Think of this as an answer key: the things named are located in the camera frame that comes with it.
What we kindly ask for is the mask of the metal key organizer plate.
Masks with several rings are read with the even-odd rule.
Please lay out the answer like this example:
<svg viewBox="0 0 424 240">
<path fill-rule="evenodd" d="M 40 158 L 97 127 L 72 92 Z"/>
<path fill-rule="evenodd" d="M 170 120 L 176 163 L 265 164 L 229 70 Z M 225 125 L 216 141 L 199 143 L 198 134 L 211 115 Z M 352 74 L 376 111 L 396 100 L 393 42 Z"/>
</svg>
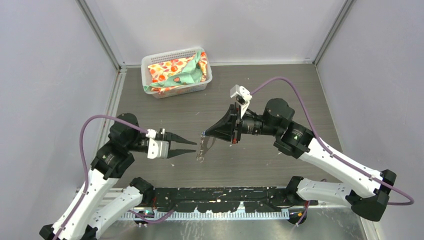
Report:
<svg viewBox="0 0 424 240">
<path fill-rule="evenodd" d="M 199 150 L 196 155 L 196 160 L 199 163 L 202 163 L 205 160 L 205 155 L 213 147 L 216 140 L 217 139 L 215 137 L 207 136 L 205 131 L 201 133 L 200 142 L 199 142 Z"/>
</svg>

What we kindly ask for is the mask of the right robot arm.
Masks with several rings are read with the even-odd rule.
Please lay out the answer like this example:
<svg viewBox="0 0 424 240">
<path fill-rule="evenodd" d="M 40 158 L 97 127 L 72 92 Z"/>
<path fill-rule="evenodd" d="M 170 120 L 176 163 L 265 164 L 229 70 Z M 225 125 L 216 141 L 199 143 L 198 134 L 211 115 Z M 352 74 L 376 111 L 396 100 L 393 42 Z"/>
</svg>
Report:
<svg viewBox="0 0 424 240">
<path fill-rule="evenodd" d="M 310 129 L 295 122 L 294 114 L 294 109 L 281 98 L 269 100 L 263 114 L 251 110 L 243 113 L 242 108 L 233 103 L 205 135 L 233 144 L 238 143 L 243 134 L 273 136 L 273 145 L 282 154 L 310 163 L 338 179 L 332 183 L 293 176 L 284 190 L 288 203 L 330 202 L 349 207 L 369 221 L 380 221 L 396 174 L 388 169 L 368 168 L 330 148 Z"/>
</svg>

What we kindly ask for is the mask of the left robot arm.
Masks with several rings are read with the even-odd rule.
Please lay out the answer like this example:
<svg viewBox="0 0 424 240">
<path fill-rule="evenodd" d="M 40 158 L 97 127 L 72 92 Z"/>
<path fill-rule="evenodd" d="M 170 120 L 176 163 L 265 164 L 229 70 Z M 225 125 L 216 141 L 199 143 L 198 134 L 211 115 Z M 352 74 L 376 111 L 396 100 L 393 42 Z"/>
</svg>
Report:
<svg viewBox="0 0 424 240">
<path fill-rule="evenodd" d="M 108 119 L 114 123 L 109 129 L 108 141 L 97 150 L 93 161 L 87 165 L 84 133 L 94 119 Z M 194 145 L 193 141 L 163 128 L 158 131 L 142 129 L 132 113 L 123 113 L 117 117 L 90 117 L 83 124 L 79 135 L 84 183 L 62 216 L 55 223 L 41 228 L 40 236 L 44 240 L 97 240 L 126 212 L 137 205 L 148 207 L 155 200 L 155 188 L 141 177 L 136 177 L 120 196 L 98 209 L 106 193 L 135 161 L 133 152 L 145 153 L 151 160 L 192 153 L 191 149 L 171 149 L 172 142 Z"/>
</svg>

